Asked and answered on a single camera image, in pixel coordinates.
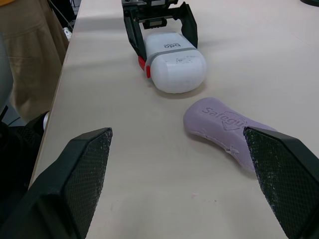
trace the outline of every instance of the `person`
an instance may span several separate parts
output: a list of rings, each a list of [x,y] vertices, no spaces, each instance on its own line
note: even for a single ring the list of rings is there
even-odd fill
[[[51,109],[68,40],[47,0],[0,0],[12,106],[29,122]]]

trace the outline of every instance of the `soap bar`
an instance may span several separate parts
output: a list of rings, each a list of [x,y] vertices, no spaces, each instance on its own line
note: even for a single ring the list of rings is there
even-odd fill
[[[248,171],[254,172],[253,161],[243,135],[244,128],[253,126],[276,131],[233,111],[216,98],[204,98],[193,104],[184,115],[184,127],[218,144]]]

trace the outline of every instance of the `textured gripper pad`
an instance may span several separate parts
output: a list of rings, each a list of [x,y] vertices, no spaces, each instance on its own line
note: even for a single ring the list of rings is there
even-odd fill
[[[218,144],[243,168],[254,172],[254,165],[243,135],[246,126],[276,131],[242,116],[216,98],[204,98],[197,101],[184,115],[184,127],[188,133],[207,138]]]
[[[111,138],[112,131],[108,130],[89,143],[65,185],[66,202],[82,239],[102,192]]]
[[[282,135],[281,139],[274,138],[250,128],[244,130],[244,135],[260,188],[286,236],[289,239],[302,238],[319,208],[319,183],[302,165],[303,161],[311,158],[304,151],[304,158],[297,159],[281,142],[282,139],[298,141],[295,138],[287,138],[286,135]],[[317,158],[311,164],[315,170],[318,169]]]

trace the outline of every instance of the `white plastic bottle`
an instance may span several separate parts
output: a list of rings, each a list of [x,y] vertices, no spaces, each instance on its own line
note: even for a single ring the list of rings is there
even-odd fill
[[[147,61],[144,71],[166,93],[196,89],[205,79],[203,55],[177,32],[154,33],[145,38]]]

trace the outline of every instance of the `floor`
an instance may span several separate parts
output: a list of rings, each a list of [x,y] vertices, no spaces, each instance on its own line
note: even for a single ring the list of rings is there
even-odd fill
[[[77,15],[79,12],[81,0],[71,0],[72,7],[74,13]],[[25,122],[19,117],[19,114],[15,111],[15,109],[7,103],[8,111],[6,112],[5,116],[2,119],[2,122],[6,124],[10,124],[10,126],[24,126]]]
[[[2,122],[5,124],[10,124],[10,126],[24,126],[25,122],[20,118],[18,113],[15,111],[15,109],[10,105],[10,103],[7,103],[8,111],[4,115]]]

